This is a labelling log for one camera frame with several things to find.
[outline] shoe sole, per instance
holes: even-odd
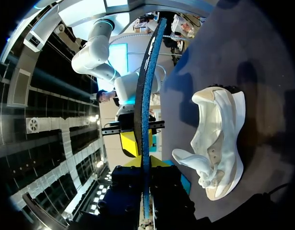
[[[245,121],[245,112],[246,112],[246,105],[245,105],[245,97],[244,93],[242,91],[238,93],[233,94],[233,98],[236,104],[236,141],[235,141],[235,153],[236,153],[236,175],[234,177],[234,180],[228,189],[228,191],[222,196],[226,196],[229,194],[238,184],[238,182],[241,179],[242,173],[243,173],[243,163],[241,161],[238,148],[237,148],[237,138],[239,135],[239,132],[244,125]]]

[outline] sneaker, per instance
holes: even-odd
[[[177,47],[178,47],[178,50],[180,52],[182,52],[183,48],[184,48],[184,41],[178,41],[177,42]]]
[[[234,189],[243,173],[236,141],[245,121],[244,94],[210,87],[196,92],[192,101],[200,114],[191,141],[195,154],[175,149],[172,155],[179,164],[195,169],[207,197],[218,200]]]

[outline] gray table surface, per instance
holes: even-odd
[[[255,193],[290,180],[295,162],[295,70],[286,46],[264,14],[248,0],[232,7],[221,4],[202,25],[161,89],[163,160],[175,148],[193,152],[199,122],[192,95],[215,83],[238,86],[246,97],[246,121],[238,137],[245,166],[237,187],[210,201],[198,175],[178,165],[191,181],[196,218],[217,220]],[[273,195],[276,201],[280,191]]]

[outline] air vent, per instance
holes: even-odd
[[[31,73],[23,69],[15,69],[9,87],[7,106],[17,108],[27,107],[30,81]]]

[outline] shoelace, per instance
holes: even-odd
[[[198,175],[200,176],[199,185],[202,186],[203,188],[216,187],[218,182],[214,179],[215,179],[217,170],[218,170],[218,165],[216,164],[214,165],[212,174],[210,175],[208,175],[206,172],[197,171]]]

